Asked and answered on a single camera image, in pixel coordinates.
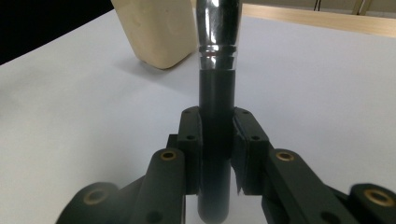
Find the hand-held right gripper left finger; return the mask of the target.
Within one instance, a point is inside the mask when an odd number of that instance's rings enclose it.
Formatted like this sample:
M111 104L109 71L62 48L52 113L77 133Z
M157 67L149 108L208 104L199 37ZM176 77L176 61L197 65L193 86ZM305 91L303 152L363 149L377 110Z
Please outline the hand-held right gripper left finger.
M185 224L185 198L199 190L202 144L199 108L187 108L178 133L151 157L130 224Z

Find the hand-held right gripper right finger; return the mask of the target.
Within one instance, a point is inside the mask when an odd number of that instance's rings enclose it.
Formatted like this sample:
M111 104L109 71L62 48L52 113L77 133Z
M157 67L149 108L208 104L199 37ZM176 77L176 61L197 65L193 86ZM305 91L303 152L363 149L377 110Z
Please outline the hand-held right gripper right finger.
M269 224L359 224L297 153L272 146L249 111L237 107L233 126L237 188L262 196Z

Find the thick black makeup brush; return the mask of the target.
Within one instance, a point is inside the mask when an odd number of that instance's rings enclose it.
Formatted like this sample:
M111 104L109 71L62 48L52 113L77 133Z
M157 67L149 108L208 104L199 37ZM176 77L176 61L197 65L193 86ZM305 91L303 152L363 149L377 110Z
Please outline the thick black makeup brush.
M241 0L197 0L199 115L203 149L198 213L220 224L229 213L234 88Z

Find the beige square cup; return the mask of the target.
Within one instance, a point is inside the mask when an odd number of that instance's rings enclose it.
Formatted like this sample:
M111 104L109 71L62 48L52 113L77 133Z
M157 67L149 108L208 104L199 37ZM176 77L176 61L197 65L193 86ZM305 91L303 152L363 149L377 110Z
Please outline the beige square cup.
M110 0L134 55L168 69L197 49L191 0Z

